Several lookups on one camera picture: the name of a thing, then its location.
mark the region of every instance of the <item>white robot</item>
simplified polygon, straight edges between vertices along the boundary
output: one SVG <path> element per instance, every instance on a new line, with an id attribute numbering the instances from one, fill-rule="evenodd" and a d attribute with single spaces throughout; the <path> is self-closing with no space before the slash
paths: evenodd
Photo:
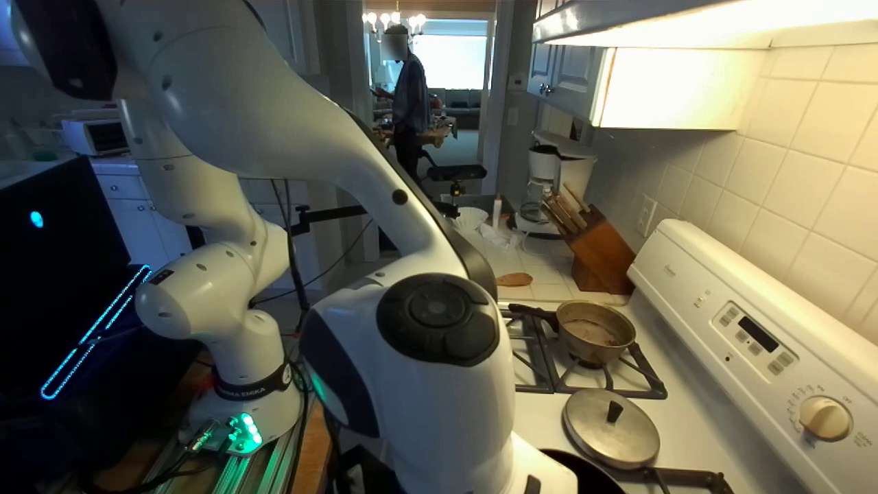
<path id="1" fill-rule="evenodd" d="M 513 371 L 489 263 L 335 101 L 301 82 L 244 0 L 15 0 L 14 32 L 67 95 L 118 100 L 146 183 L 205 248 L 158 268 L 136 315 L 202 340 L 217 388 L 189 425 L 253 454 L 301 414 L 276 322 L 246 303 L 288 268 L 288 237 L 236 175 L 344 189 L 401 259 L 316 303 L 306 381 L 351 445 L 412 494 L 574 492 L 513 434 Z"/>

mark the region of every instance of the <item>wall outlet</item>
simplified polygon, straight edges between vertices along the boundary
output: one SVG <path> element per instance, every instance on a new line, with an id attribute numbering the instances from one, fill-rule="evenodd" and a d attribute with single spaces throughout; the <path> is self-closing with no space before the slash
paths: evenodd
<path id="1" fill-rule="evenodd" d="M 652 231 L 659 201 L 649 194 L 638 194 L 635 201 L 635 234 L 645 240 Z"/>

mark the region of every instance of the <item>ceiling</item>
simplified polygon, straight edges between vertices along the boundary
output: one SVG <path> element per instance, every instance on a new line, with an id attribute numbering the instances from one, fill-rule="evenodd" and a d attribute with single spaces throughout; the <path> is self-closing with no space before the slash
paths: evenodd
<path id="1" fill-rule="evenodd" d="M 498 0 L 361 0 L 361 10 L 423 10 L 425 16 L 494 16 Z"/>

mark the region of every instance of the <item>white tile wall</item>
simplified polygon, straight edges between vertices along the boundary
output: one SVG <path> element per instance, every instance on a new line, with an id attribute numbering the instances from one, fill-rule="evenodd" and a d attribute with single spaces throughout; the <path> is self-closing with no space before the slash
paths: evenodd
<path id="1" fill-rule="evenodd" d="M 631 248 L 652 194 L 878 342 L 878 43 L 771 53 L 738 132 L 594 143 L 593 201 Z"/>

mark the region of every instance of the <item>gas burner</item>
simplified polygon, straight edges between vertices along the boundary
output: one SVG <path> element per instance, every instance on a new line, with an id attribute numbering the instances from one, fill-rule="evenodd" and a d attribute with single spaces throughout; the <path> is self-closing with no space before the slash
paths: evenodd
<path id="1" fill-rule="evenodd" d="M 515 318 L 515 323 L 521 323 L 521 338 L 513 338 L 519 342 L 513 353 L 532 373 L 526 377 L 526 381 L 515 384 L 515 392 L 576 392 L 598 388 L 613 390 L 626 399 L 667 399 L 663 381 L 635 342 L 631 342 L 613 363 L 594 366 L 582 363 L 561 345 L 561 340 L 550 329 L 550 314 L 530 314 Z"/>

